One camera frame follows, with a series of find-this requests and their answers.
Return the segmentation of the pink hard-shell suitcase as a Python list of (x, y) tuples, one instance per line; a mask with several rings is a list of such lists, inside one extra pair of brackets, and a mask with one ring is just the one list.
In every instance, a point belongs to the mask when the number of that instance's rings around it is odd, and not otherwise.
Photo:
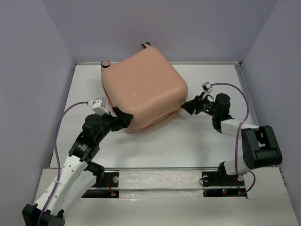
[(127, 128), (133, 133), (177, 116), (188, 96), (186, 81), (149, 42), (116, 64), (102, 61), (101, 83), (110, 108), (133, 115)]

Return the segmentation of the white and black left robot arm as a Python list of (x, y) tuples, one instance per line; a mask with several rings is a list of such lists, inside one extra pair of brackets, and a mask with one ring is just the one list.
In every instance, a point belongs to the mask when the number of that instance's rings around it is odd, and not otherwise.
[(104, 167), (92, 159), (99, 144), (111, 131), (127, 128), (133, 115), (113, 108), (114, 116), (100, 107), (85, 118), (82, 132), (72, 145), (56, 178), (34, 204), (27, 204), (22, 215), (27, 226), (63, 226), (64, 215), (92, 186), (104, 181)]

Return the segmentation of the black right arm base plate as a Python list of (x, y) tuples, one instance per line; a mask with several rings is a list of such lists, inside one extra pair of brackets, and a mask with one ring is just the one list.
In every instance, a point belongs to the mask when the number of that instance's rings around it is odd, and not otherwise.
[(247, 196), (244, 179), (236, 175), (220, 177), (217, 171), (203, 171), (199, 184), (205, 198)]

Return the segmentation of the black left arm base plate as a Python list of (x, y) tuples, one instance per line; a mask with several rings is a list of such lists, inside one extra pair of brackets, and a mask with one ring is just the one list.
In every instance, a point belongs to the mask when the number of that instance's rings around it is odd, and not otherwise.
[(96, 183), (82, 195), (82, 198), (119, 198), (119, 173), (105, 172), (104, 176), (97, 176)]

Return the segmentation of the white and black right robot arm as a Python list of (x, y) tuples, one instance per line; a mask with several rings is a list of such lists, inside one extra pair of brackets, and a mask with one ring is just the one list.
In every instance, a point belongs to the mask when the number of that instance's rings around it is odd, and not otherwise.
[(235, 120), (230, 115), (230, 97), (224, 93), (218, 94), (214, 101), (204, 95), (203, 92), (195, 96), (181, 108), (191, 115), (206, 113), (212, 116), (212, 125), (217, 132), (235, 137), (234, 159), (220, 163), (216, 173), (220, 184), (228, 184), (234, 175), (282, 163), (283, 156), (271, 126), (255, 126)]

